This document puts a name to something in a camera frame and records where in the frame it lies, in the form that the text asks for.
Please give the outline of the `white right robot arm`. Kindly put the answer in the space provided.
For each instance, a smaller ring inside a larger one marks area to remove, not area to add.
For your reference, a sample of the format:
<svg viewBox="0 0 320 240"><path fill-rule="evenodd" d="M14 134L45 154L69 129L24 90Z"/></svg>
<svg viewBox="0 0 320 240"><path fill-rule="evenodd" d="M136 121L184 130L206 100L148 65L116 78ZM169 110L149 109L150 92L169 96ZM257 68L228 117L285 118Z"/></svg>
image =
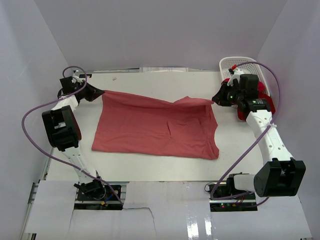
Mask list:
<svg viewBox="0 0 320 240"><path fill-rule="evenodd" d="M254 133L263 159L256 174L232 174L226 195L236 200L244 191L259 197L292 197L298 193L306 172L305 163L296 160L285 147L273 124L276 117L266 98L259 96L259 78L255 74L234 74L223 81L212 98L219 106L236 106Z"/></svg>

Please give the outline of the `salmon pink t shirt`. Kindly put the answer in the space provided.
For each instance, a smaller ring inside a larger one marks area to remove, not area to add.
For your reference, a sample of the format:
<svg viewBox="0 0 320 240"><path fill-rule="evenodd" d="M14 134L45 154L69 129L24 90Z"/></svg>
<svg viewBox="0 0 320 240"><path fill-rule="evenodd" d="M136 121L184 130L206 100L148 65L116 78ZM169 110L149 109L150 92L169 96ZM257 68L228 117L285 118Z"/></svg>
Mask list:
<svg viewBox="0 0 320 240"><path fill-rule="evenodd" d="M184 97L168 102L107 90L91 149L216 160L213 102Z"/></svg>

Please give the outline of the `red t shirt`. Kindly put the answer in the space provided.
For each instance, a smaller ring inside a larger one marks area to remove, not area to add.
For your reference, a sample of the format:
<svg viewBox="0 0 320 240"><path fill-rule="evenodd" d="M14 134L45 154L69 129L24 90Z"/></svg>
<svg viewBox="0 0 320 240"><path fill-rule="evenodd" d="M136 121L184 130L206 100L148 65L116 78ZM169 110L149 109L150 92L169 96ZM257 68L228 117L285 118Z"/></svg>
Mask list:
<svg viewBox="0 0 320 240"><path fill-rule="evenodd" d="M245 101L246 107L243 110L241 110L240 107L238 107L237 105L232 105L232 106L236 106L237 117L240 120L245 121L250 112L257 112L258 110L266 110L272 114L274 114L276 112L275 106L273 104L273 100L271 99L270 96L263 93L264 90L265 90L265 86L263 85L262 82L259 81L259 83L258 83L258 91L259 91L258 98L246 100Z"/></svg>

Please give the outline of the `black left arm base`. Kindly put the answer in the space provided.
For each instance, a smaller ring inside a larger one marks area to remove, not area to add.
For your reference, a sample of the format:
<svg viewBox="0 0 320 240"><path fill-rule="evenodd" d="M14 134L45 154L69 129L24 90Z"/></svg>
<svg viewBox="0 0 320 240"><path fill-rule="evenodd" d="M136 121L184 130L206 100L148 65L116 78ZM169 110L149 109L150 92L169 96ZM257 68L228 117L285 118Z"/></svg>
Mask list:
<svg viewBox="0 0 320 240"><path fill-rule="evenodd" d="M99 211L121 211L123 206L119 203L116 195L105 185L104 193L98 197L87 196L82 190L76 192L74 209L75 210L99 210Z"/></svg>

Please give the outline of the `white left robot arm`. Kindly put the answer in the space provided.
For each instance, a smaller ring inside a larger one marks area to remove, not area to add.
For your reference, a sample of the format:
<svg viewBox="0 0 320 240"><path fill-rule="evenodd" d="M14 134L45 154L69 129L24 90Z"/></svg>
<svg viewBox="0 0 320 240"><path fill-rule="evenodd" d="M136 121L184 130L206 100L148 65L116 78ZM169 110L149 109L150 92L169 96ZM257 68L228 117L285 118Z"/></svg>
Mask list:
<svg viewBox="0 0 320 240"><path fill-rule="evenodd" d="M106 195L106 187L97 180L100 176L92 167L84 153L80 141L82 134L76 121L74 111L82 99L92 102L104 91L79 79L77 76L60 79L61 90L58 92L59 101L51 110L42 113L44 128L48 141L53 148L58 149L74 165L78 183L74 186L85 196L100 200Z"/></svg>

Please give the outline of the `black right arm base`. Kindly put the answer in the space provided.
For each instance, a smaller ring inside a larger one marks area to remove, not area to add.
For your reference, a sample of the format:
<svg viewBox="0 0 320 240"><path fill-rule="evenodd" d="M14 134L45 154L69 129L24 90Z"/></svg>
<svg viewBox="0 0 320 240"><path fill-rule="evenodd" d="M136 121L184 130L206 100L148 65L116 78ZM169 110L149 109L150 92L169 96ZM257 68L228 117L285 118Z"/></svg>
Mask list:
<svg viewBox="0 0 320 240"><path fill-rule="evenodd" d="M227 212L254 212L258 210L256 206L257 200L254 193L234 197L234 195L242 194L245 191L232 189L223 181L214 192L213 197L209 199L210 211L212 213Z"/></svg>

